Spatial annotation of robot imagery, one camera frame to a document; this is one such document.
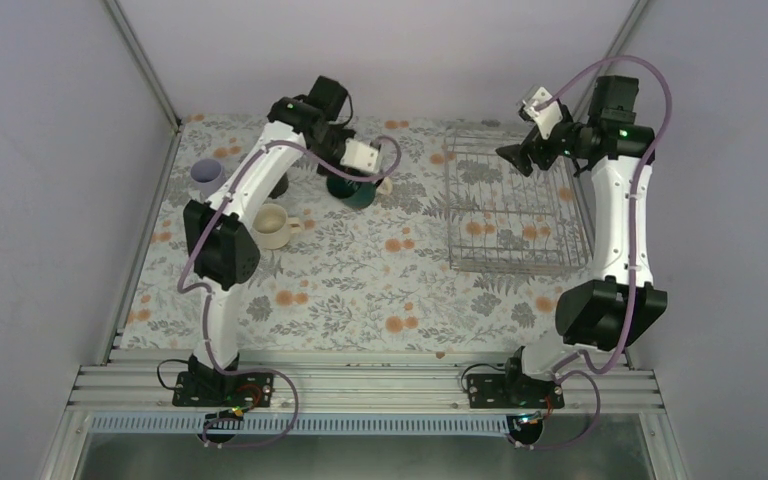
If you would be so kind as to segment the dark green mug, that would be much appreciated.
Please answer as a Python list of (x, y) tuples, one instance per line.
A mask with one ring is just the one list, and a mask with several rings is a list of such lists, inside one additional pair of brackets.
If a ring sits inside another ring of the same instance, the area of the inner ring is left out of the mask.
[(377, 185), (371, 182), (356, 182), (341, 177), (328, 177), (328, 193), (343, 205), (353, 209), (365, 209), (375, 200)]

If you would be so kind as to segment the beige white mug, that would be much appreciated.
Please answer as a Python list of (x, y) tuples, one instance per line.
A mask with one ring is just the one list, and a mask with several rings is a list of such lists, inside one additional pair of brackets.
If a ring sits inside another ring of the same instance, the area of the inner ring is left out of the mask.
[(278, 250), (304, 230), (302, 222), (291, 217), (277, 204), (264, 204), (258, 210), (252, 225), (252, 237), (265, 250)]

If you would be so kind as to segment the floral table mat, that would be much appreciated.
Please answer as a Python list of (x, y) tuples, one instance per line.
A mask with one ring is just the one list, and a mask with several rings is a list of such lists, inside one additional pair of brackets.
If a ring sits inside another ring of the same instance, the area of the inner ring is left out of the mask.
[(304, 230), (265, 251), (236, 294), (236, 337), (248, 350), (509, 351), (554, 327), (560, 275), (474, 273), (452, 267), (443, 142), (453, 124), (358, 119), (358, 134), (393, 136), (403, 150), (391, 195), (362, 210), (330, 196), (311, 161), (296, 163), (279, 204)]

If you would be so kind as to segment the black mug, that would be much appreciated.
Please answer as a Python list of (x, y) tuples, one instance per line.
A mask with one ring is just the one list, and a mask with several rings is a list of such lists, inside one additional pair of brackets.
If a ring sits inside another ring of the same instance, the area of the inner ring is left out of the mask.
[(289, 188), (289, 178), (288, 178), (288, 175), (284, 173), (280, 177), (276, 185), (273, 187), (271, 192), (269, 193), (269, 198), (270, 199), (280, 198), (287, 192), (288, 188)]

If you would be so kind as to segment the lilac plastic cup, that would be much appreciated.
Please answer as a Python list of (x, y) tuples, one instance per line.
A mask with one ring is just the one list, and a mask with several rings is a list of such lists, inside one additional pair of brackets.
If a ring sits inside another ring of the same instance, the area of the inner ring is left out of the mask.
[(190, 168), (190, 179), (202, 200), (214, 194), (225, 183), (226, 178), (223, 164), (216, 159), (198, 160)]

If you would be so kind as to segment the aluminium front rail frame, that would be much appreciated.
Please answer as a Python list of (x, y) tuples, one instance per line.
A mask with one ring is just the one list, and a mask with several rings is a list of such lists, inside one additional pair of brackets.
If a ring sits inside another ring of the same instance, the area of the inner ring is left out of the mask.
[[(171, 383), (182, 371), (177, 350), (115, 350), (100, 366), (79, 369), (44, 464), (46, 479), (72, 479), (93, 433), (190, 435), (217, 407), (176, 407)], [(653, 372), (622, 362), (592, 380), (571, 378), (561, 409), (472, 409), (466, 376), (503, 362), (499, 352), (245, 351), (248, 374), (274, 369), (269, 407), (225, 420), (223, 434), (414, 434), (503, 437), (517, 417), (548, 411), (606, 422), (630, 415), (641, 427), (648, 465), (658, 479), (683, 479), (686, 470)]]

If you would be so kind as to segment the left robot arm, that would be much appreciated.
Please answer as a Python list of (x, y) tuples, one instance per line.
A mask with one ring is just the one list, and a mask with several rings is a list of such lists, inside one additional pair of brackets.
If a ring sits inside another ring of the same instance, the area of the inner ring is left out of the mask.
[(201, 340), (180, 385), (198, 386), (212, 404), (226, 404), (238, 391), (237, 309), (232, 299), (260, 262), (253, 237), (257, 213), (289, 168), (308, 157), (319, 174), (352, 188), (377, 188), (393, 172), (381, 166), (383, 137), (364, 143), (338, 120), (351, 103), (348, 90), (325, 76), (308, 93), (279, 99), (230, 178), (207, 199), (192, 200), (184, 208), (188, 258), (177, 288), (181, 293), (202, 290), (203, 311)]

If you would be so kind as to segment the cream ribbed mug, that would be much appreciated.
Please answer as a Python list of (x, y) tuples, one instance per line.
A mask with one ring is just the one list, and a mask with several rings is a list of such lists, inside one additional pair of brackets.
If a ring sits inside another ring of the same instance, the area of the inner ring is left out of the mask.
[(389, 177), (384, 177), (375, 183), (376, 194), (388, 196), (391, 195), (394, 189), (394, 184)]

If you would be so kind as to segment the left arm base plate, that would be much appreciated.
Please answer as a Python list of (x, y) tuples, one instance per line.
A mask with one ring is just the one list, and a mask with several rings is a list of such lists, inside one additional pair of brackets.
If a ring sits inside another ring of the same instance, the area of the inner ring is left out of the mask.
[(273, 383), (274, 375), (263, 372), (237, 376), (181, 372), (173, 390), (172, 404), (176, 407), (269, 407)]

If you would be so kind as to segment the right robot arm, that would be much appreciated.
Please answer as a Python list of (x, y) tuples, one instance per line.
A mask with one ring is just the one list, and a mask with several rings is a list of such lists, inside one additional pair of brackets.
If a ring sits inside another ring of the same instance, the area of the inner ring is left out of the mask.
[(585, 164), (597, 202), (590, 279), (563, 292), (555, 307), (555, 331), (520, 347), (505, 365), (501, 391), (515, 407), (559, 390), (556, 373), (581, 359), (594, 374), (610, 371), (666, 310), (668, 296), (654, 285), (646, 241), (648, 183), (656, 131), (637, 123), (639, 82), (601, 76), (584, 122), (549, 91), (536, 86), (518, 114), (533, 122), (519, 144), (496, 153), (530, 176), (559, 157)]

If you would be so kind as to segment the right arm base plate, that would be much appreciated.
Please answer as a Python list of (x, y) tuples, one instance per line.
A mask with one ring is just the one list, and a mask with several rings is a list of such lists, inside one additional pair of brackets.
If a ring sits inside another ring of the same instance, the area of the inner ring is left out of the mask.
[(549, 380), (520, 376), (509, 380), (503, 374), (466, 376), (468, 401), (472, 409), (561, 409), (563, 389)]

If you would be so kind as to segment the metal wire dish rack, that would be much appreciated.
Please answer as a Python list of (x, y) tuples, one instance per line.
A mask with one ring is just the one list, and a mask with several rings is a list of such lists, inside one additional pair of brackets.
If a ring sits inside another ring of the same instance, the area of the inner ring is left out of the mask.
[(591, 259), (582, 215), (564, 162), (522, 175), (497, 155), (522, 130), (451, 125), (443, 152), (445, 218), (452, 267), (474, 273), (560, 275)]

